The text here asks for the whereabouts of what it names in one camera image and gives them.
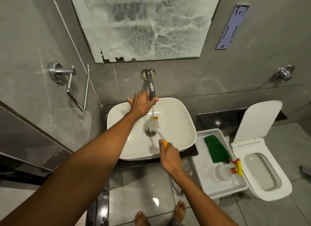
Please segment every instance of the person's right arm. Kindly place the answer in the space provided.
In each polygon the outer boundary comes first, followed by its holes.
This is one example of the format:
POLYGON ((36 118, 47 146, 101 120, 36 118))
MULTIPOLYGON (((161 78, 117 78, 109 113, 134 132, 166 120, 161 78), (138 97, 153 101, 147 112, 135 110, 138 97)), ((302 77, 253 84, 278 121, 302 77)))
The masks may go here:
POLYGON ((159 146, 162 167, 182 189, 200 226, 238 226, 184 173, 178 149, 171 143, 165 149, 161 139, 159 146))

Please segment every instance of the yellow brush tip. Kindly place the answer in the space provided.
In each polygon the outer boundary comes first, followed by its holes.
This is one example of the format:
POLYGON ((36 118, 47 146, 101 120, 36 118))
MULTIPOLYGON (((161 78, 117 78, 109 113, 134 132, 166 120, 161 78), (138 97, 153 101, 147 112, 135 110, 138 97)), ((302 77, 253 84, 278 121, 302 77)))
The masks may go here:
POLYGON ((164 148, 167 148, 167 141, 163 141, 164 148))

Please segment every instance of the forearm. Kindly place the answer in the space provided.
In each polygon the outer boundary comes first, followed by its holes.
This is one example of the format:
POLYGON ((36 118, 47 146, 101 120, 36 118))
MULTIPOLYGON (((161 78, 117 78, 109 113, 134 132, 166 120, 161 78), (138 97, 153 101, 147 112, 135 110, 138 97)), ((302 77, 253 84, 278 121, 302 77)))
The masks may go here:
POLYGON ((179 171, 172 177, 185 194, 200 226, 238 226, 185 173, 179 171))
POLYGON ((103 189, 137 120, 128 113, 75 152, 0 225, 75 225, 103 189))

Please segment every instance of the white plastic tray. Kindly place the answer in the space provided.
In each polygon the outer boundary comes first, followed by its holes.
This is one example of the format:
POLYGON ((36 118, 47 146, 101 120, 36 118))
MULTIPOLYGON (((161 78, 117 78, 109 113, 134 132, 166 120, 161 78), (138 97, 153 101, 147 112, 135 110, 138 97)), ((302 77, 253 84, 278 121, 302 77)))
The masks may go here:
POLYGON ((216 166, 226 163, 213 163, 204 138, 206 136, 214 134, 221 142, 221 144, 227 149, 232 160, 235 160, 235 156, 232 153, 229 144, 226 142, 222 132, 219 129, 210 129, 199 131, 196 134, 197 138, 195 145, 199 154, 197 156, 194 156, 192 160, 203 191, 211 199, 215 199, 247 189, 248 186, 244 174, 243 176, 235 174, 235 178, 232 181, 221 181, 216 177, 216 166))

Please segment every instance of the person's left arm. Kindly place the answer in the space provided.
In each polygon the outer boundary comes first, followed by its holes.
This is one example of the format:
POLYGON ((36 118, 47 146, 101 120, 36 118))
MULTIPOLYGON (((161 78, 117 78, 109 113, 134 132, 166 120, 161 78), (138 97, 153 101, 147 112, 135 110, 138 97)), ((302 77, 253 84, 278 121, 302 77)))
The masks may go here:
POLYGON ((130 112, 69 157, 0 226, 75 225, 103 189, 135 122, 158 101, 148 98, 145 91, 128 98, 130 112))

